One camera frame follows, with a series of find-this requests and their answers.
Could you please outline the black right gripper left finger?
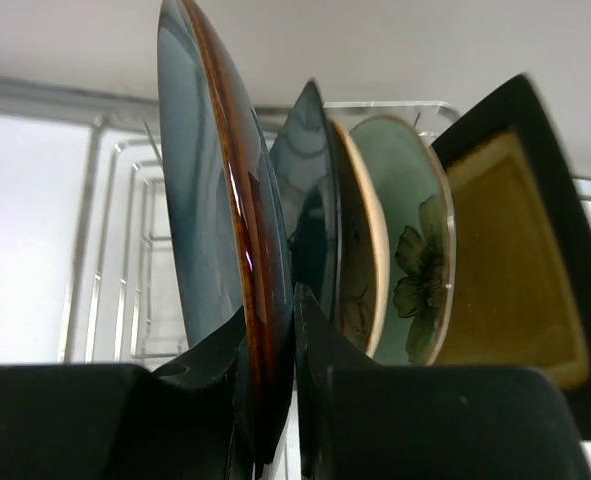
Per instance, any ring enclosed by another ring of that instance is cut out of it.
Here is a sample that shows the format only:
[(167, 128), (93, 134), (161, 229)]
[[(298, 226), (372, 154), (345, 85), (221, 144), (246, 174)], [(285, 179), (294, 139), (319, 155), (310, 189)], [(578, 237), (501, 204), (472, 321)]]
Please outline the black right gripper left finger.
[(155, 371), (0, 366), (0, 479), (248, 479), (242, 313)]

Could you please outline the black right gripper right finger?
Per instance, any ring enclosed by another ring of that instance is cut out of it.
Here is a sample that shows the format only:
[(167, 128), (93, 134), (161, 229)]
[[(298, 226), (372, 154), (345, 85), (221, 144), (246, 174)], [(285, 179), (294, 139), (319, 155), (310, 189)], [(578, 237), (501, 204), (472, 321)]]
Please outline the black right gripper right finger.
[(559, 389), (531, 368), (384, 367), (294, 296), (306, 479), (590, 479)]

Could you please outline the cream bird painted plate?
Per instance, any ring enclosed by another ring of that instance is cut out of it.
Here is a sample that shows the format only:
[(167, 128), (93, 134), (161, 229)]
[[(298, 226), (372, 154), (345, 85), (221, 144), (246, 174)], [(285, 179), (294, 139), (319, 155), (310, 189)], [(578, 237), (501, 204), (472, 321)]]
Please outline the cream bird painted plate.
[(347, 129), (330, 122), (338, 146), (341, 268), (338, 329), (372, 358), (381, 340), (390, 282), (385, 216), (361, 152)]

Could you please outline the light green flower plate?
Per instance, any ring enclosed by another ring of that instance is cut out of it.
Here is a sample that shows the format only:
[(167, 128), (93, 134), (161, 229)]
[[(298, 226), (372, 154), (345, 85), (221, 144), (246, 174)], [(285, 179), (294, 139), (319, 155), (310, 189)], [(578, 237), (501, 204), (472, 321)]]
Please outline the light green flower plate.
[(455, 215), (446, 173), (432, 147), (400, 117), (369, 118), (350, 136), (389, 237), (390, 285), (374, 358), (382, 365), (431, 365), (445, 341), (454, 297)]

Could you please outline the square black yellow plate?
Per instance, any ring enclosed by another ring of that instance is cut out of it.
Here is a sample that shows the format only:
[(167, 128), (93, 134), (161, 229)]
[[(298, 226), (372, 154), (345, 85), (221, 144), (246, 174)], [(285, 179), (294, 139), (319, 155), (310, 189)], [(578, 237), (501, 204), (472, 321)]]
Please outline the square black yellow plate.
[(533, 83), (506, 81), (433, 147), (456, 227), (437, 364), (540, 369), (591, 440), (591, 227)]

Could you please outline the round teal blossom plate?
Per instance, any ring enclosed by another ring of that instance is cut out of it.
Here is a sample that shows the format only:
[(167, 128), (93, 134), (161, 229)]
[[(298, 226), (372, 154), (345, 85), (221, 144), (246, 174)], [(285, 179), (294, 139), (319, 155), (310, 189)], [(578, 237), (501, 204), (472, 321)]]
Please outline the round teal blossom plate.
[(162, 4), (162, 165), (188, 341), (243, 316), (258, 465), (272, 462), (292, 388), (293, 286), (279, 193), (239, 72), (194, 1)]

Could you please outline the square dark teal plate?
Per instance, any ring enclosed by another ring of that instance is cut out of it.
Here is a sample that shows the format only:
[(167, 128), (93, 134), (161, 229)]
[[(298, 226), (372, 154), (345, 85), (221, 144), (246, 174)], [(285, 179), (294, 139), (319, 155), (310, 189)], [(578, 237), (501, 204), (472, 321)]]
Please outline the square dark teal plate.
[(270, 149), (291, 253), (292, 281), (338, 314), (341, 195), (337, 146), (317, 83), (304, 86)]

